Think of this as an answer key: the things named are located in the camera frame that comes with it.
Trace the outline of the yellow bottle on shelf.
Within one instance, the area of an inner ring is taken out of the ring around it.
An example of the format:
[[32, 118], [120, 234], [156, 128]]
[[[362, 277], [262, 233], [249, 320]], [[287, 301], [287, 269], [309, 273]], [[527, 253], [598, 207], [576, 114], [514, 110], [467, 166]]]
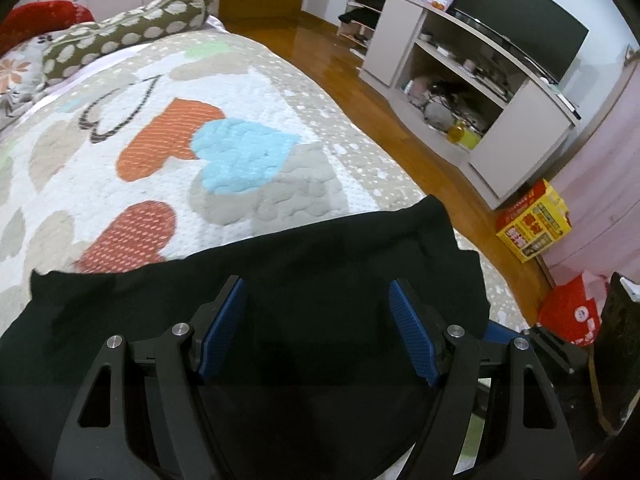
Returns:
[[446, 138], [451, 144], [460, 145], [468, 151], [473, 151], [482, 140], [480, 133], [461, 119], [449, 127]]

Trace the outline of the black television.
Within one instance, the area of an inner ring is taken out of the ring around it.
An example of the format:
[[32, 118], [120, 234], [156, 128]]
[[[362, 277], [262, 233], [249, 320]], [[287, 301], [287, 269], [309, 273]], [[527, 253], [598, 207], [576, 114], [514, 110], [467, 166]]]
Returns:
[[469, 18], [508, 48], [560, 81], [582, 47], [588, 28], [552, 0], [454, 0]]

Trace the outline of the olive polka dot bolster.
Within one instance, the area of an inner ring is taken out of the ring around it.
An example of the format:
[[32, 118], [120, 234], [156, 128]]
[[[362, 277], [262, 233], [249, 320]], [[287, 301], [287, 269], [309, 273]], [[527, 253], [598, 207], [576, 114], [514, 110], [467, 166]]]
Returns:
[[74, 25], [43, 53], [46, 84], [70, 78], [102, 56], [203, 26], [213, 0], [153, 0], [100, 22]]

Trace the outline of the floral grey pillow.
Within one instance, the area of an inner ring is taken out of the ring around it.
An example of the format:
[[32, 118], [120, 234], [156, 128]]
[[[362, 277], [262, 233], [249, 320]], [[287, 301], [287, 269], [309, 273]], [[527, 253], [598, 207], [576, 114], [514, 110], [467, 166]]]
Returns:
[[43, 55], [53, 37], [50, 34], [23, 41], [1, 59], [0, 128], [24, 115], [44, 89]]

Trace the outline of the black pants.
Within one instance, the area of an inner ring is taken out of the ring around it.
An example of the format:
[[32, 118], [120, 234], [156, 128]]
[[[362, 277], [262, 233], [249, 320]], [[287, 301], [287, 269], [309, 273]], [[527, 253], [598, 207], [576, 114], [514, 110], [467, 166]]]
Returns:
[[50, 476], [58, 440], [109, 336], [160, 336], [230, 276], [247, 304], [202, 389], [226, 479], [372, 479], [420, 437], [433, 396], [411, 364], [388, 289], [408, 281], [449, 324], [484, 335], [480, 256], [435, 197], [210, 248], [119, 274], [34, 274], [1, 339], [1, 474]]

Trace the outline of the heart patterned quilt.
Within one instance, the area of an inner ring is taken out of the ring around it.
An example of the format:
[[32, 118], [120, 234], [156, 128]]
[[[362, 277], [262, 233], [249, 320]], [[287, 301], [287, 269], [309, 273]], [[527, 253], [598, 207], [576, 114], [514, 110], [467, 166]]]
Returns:
[[321, 86], [248, 38], [201, 30], [73, 70], [1, 129], [1, 324], [49, 272], [126, 273], [356, 214], [422, 226], [491, 320], [526, 321], [501, 273]]

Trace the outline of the white tv cabinet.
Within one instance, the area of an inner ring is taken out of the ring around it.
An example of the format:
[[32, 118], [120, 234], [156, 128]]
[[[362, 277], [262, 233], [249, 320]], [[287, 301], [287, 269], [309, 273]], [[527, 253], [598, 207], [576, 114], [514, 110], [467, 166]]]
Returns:
[[[533, 177], [579, 124], [574, 107], [528, 64], [422, 1], [386, 0], [360, 77], [492, 209]], [[482, 136], [473, 151], [446, 138], [458, 119]]]

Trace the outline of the yellow cardboard box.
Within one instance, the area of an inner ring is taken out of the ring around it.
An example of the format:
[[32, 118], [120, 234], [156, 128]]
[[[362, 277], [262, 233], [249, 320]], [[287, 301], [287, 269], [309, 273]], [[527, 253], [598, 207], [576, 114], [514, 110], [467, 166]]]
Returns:
[[521, 262], [539, 256], [571, 230], [566, 203], [544, 179], [503, 211], [497, 221], [498, 239]]

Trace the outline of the red plastic bag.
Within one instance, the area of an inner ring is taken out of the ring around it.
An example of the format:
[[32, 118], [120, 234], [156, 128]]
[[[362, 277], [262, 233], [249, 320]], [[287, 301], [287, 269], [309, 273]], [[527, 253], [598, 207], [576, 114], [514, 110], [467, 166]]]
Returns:
[[582, 272], [549, 292], [538, 313], [538, 323], [578, 347], [596, 341], [608, 296], [603, 275]]

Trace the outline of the red pillow behind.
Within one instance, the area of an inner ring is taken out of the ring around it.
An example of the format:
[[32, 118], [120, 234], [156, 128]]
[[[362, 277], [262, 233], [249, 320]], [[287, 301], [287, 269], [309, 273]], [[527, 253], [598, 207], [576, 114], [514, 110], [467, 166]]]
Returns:
[[70, 0], [25, 3], [13, 9], [1, 23], [1, 55], [34, 37], [93, 21], [89, 9]]

